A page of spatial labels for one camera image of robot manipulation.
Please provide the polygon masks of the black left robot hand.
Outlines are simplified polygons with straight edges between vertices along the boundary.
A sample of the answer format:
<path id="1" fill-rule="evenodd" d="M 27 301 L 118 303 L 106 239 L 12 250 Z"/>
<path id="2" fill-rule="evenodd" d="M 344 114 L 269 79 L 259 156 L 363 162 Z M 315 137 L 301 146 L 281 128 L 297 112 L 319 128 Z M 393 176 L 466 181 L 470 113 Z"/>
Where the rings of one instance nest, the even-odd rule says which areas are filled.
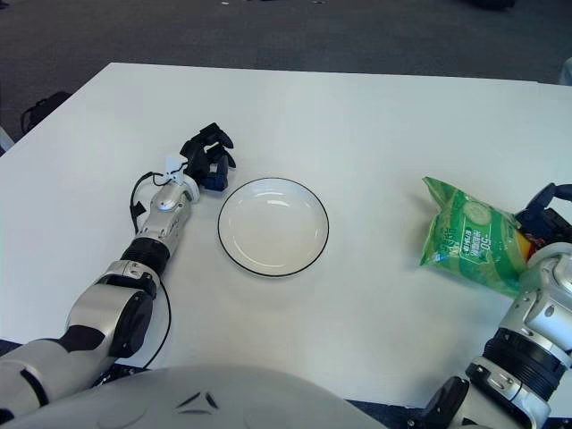
<path id="1" fill-rule="evenodd" d="M 222 192 L 228 187 L 229 169 L 236 167 L 230 149 L 230 137 L 213 122 L 183 145 L 180 155 L 187 159 L 183 172 L 199 187 Z"/>

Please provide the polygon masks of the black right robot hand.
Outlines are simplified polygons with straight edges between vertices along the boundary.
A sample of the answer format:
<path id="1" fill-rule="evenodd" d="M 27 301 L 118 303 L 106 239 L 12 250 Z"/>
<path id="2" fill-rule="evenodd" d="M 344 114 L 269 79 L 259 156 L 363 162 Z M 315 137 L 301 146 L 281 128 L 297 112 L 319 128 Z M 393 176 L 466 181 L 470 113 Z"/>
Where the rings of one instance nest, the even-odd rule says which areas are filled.
<path id="1" fill-rule="evenodd" d="M 571 185 L 549 183 L 523 210 L 515 214 L 521 233 L 538 248 L 557 242 L 571 242 L 571 223 L 549 208 L 554 198 L 570 202 Z"/>

